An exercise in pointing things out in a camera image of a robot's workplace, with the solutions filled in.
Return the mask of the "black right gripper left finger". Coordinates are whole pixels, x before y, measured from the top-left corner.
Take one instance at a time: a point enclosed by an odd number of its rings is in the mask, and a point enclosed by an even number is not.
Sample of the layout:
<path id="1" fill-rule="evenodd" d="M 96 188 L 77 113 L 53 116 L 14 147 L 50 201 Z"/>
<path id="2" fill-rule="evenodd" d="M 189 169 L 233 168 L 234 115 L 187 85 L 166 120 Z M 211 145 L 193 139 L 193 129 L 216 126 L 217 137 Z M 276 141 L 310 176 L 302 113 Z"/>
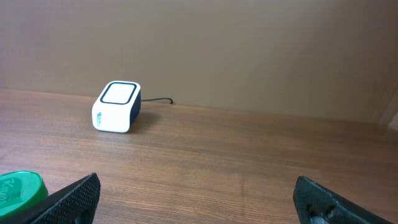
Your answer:
<path id="1" fill-rule="evenodd" d="M 1 220 L 1 224 L 92 224 L 100 200 L 96 173 L 64 187 L 29 208 Z"/>

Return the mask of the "green lidded jar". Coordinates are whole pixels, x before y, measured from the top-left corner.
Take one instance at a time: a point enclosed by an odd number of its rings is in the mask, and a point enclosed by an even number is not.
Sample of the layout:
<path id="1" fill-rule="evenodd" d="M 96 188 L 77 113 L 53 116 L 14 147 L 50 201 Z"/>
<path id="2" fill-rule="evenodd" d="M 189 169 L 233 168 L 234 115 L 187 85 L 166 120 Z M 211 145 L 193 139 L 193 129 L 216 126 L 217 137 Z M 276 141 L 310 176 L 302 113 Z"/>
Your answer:
<path id="1" fill-rule="evenodd" d="M 19 170 L 1 175 L 1 220 L 29 208 L 49 196 L 40 174 Z"/>

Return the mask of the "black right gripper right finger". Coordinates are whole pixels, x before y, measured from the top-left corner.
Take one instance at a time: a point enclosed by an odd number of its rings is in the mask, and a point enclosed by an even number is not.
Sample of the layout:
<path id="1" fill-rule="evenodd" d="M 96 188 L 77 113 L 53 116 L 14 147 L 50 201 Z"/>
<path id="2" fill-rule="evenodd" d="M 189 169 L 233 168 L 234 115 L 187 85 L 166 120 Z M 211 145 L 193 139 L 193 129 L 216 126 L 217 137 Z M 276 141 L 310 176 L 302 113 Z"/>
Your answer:
<path id="1" fill-rule="evenodd" d="M 304 224 L 392 224 L 305 176 L 296 181 L 293 201 Z"/>

